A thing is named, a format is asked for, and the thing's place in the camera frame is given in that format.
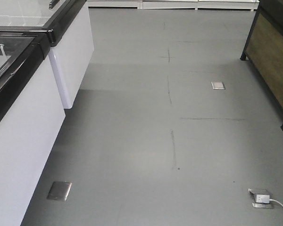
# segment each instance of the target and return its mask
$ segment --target white power cable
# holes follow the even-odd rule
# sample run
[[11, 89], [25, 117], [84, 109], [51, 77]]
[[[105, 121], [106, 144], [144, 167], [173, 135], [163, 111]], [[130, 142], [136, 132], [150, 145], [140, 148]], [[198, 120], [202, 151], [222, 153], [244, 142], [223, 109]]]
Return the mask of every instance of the white power cable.
[[279, 201], [277, 201], [277, 200], [275, 200], [275, 199], [269, 199], [270, 201], [272, 201], [272, 202], [276, 202], [276, 203], [278, 203], [280, 206], [282, 206], [283, 207], [283, 204], [282, 203], [280, 203]]

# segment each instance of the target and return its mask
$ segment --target wooden panel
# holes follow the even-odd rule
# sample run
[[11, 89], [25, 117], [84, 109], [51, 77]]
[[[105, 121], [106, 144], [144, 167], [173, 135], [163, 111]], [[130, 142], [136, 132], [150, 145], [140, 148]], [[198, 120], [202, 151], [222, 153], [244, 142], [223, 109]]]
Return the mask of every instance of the wooden panel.
[[283, 36], [261, 14], [246, 52], [283, 108]]

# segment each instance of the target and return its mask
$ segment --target power adapter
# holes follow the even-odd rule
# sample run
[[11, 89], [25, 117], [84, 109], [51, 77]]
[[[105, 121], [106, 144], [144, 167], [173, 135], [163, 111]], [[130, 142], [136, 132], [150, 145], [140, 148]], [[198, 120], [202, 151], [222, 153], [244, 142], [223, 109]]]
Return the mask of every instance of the power adapter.
[[269, 204], [270, 195], [269, 194], [254, 194], [255, 203]]

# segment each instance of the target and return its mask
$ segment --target display freezer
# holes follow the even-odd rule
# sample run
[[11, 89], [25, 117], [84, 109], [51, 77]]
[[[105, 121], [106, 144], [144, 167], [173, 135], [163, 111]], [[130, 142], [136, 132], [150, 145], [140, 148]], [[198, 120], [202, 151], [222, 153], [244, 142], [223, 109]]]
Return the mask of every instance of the display freezer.
[[94, 51], [86, 0], [0, 0], [0, 32], [46, 33], [64, 108], [71, 108]]
[[45, 34], [0, 33], [0, 225], [19, 226], [65, 118]]

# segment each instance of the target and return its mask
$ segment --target glass lid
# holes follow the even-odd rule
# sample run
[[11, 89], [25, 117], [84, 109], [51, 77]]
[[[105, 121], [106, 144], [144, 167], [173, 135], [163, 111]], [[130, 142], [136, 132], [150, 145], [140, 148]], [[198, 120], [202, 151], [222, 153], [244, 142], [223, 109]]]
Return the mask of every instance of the glass lid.
[[34, 37], [0, 36], [0, 77], [33, 39]]
[[0, 0], [0, 26], [43, 27], [70, 0]]

